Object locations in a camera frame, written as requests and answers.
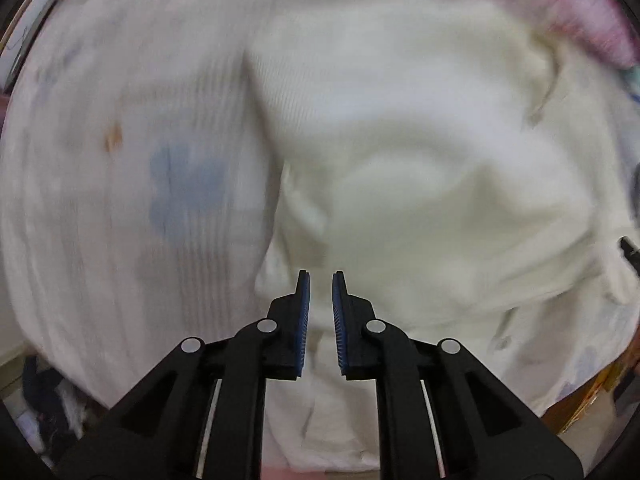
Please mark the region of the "white snap-button jacket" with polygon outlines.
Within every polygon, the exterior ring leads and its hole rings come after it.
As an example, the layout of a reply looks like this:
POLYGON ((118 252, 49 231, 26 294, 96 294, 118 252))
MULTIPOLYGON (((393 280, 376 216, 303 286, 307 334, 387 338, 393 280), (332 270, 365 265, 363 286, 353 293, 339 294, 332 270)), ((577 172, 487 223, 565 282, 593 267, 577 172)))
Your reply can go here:
POLYGON ((410 337, 460 340, 536 413, 623 353, 631 105, 609 70, 486 0, 287 10, 246 62, 282 160, 256 287, 311 275, 304 376, 266 407, 292 468, 378 466, 374 391, 337 367, 335 271, 410 337))

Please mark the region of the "person's pink trousers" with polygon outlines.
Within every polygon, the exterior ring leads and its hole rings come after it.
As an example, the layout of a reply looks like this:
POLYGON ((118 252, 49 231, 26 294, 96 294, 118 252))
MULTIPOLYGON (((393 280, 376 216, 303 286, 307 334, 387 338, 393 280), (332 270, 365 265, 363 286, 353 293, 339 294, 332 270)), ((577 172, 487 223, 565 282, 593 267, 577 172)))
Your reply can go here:
POLYGON ((291 469, 262 466, 260 478, 262 480, 378 480, 380 478, 380 473, 378 471, 294 471, 291 469))

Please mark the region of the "floral patterned bed sheet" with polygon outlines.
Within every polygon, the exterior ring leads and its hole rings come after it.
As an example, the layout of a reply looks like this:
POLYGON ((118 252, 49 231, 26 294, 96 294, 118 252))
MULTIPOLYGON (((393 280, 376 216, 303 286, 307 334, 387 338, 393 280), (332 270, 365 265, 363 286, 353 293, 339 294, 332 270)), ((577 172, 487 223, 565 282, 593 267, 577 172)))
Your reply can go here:
POLYGON ((2 131, 1 244, 27 339, 100 401, 267 309, 282 160, 246 54, 341 1, 366 0, 63 0, 44 25, 2 131))

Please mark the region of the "wooden rail clothes rack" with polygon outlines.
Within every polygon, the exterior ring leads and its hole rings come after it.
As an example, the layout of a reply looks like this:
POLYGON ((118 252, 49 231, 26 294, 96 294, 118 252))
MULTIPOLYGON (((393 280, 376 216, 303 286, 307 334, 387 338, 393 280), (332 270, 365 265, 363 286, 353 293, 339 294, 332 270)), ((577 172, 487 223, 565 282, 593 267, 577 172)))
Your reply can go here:
POLYGON ((1 92, 10 93, 39 29, 58 0, 1 0, 1 92))

